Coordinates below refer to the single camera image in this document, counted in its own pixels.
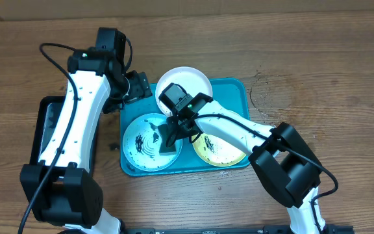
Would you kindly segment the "dark green sponge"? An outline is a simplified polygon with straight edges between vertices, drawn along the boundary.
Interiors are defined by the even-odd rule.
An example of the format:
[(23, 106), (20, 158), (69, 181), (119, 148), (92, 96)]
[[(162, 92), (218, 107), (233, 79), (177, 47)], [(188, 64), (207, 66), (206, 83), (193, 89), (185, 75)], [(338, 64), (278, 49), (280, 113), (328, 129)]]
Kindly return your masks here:
[(176, 154), (177, 150), (174, 144), (170, 144), (170, 132), (167, 124), (162, 124), (158, 126), (158, 132), (162, 139), (159, 154), (160, 155), (173, 155)]

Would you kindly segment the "light blue rimmed plate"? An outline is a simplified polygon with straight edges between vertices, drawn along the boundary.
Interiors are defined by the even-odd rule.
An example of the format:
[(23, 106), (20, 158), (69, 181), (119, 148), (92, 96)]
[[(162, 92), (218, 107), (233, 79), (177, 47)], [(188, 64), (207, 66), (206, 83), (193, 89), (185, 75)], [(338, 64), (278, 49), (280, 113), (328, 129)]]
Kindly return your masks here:
[(145, 172), (156, 172), (171, 166), (179, 157), (182, 140), (170, 148), (159, 131), (166, 125), (166, 116), (149, 113), (137, 117), (126, 128), (122, 138), (123, 154), (129, 163)]

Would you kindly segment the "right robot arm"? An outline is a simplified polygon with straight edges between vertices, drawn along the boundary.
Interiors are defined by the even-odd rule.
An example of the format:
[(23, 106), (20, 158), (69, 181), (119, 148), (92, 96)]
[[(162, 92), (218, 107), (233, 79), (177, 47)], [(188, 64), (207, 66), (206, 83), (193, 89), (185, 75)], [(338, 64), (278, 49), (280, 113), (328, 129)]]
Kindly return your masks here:
[(161, 93), (159, 100), (172, 113), (168, 144), (198, 133), (226, 141), (248, 156), (264, 189), (287, 208), (293, 233), (326, 230), (317, 203), (319, 176), (326, 169), (291, 125), (254, 123), (203, 93)]

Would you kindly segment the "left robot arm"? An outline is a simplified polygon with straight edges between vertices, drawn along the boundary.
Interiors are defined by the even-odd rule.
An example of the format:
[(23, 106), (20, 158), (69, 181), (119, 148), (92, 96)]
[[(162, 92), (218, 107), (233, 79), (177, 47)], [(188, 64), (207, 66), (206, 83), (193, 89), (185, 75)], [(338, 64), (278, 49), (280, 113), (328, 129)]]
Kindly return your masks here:
[(121, 220), (103, 207), (103, 191), (93, 178), (94, 141), (102, 113), (122, 109), (152, 95), (144, 73), (129, 71), (124, 45), (73, 49), (63, 68), (68, 91), (46, 147), (37, 146), (20, 172), (29, 202), (18, 231), (30, 214), (64, 233), (120, 233)]

